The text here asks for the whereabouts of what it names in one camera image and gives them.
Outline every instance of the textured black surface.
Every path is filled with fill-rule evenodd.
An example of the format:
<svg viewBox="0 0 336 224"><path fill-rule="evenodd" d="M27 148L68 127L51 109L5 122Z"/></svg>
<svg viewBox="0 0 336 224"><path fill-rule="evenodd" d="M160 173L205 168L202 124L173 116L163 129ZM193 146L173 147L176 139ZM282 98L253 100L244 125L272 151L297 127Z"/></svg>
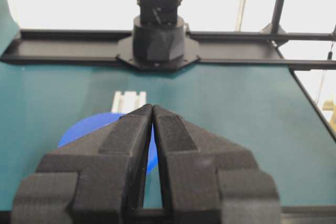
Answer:
<svg viewBox="0 0 336 224"><path fill-rule="evenodd" d="M174 223L280 223L275 184L248 149L159 106L153 112L163 206Z"/></svg>
<svg viewBox="0 0 336 224"><path fill-rule="evenodd" d="M30 188L35 190L40 184L35 180L38 174L50 173L58 178L59 173L78 173L76 192L69 207L74 220L81 223L120 222L124 210L142 207L143 204L151 120L152 106L145 105L117 122L45 155L37 173L28 178L28 186L25 186L26 180L22 182L14 200L14 209L28 209L24 216L38 215L38 210L32 211L29 205L38 201L40 194L41 198L45 195L51 204L59 202L59 188L51 196L48 196L49 191L42 191L36 195L38 199L34 193L29 193ZM22 205L20 199L27 192L30 201ZM16 221L20 218L21 211L13 211L13 223L21 223Z"/></svg>
<svg viewBox="0 0 336 224"><path fill-rule="evenodd" d="M140 70L176 71L193 62L199 61L198 42L185 38L185 51L182 57L165 62L144 61L133 55L133 38L121 39L118 43L118 56L121 61Z"/></svg>
<svg viewBox="0 0 336 224"><path fill-rule="evenodd" d="M67 211L76 190L77 173L35 173L16 193L12 223L71 224Z"/></svg>

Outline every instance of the teal surface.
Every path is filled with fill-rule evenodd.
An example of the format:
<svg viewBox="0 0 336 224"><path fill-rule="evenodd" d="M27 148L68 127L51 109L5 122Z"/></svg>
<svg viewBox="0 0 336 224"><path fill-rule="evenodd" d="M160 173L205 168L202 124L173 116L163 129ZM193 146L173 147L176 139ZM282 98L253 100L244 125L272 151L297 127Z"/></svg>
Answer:
<svg viewBox="0 0 336 224"><path fill-rule="evenodd" d="M251 149L282 205L336 205L336 144L286 68L194 65L163 74L0 63L1 210L68 127L111 109L116 90L146 91L148 103ZM160 206L157 180L148 180L146 206Z"/></svg>
<svg viewBox="0 0 336 224"><path fill-rule="evenodd" d="M10 15L7 0L0 0L0 57L18 30Z"/></svg>

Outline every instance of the blue disc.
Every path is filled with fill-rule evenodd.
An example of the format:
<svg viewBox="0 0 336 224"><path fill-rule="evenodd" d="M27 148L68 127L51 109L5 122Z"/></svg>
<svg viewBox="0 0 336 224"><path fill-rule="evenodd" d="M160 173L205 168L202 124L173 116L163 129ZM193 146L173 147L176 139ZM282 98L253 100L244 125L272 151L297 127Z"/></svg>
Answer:
<svg viewBox="0 0 336 224"><path fill-rule="evenodd" d="M104 126L113 123L121 117L122 114L114 114L114 113L103 113L98 115L90 116L89 118L85 118L71 128L67 130L66 133L62 136L61 140L58 143L58 147L62 147L66 144L71 143L87 134L90 134L96 130L103 128ZM156 144L154 140L154 131L152 129L152 136L149 145L149 153L148 153L148 164L147 164L147 174L151 172L158 165L158 157L156 152Z"/></svg>

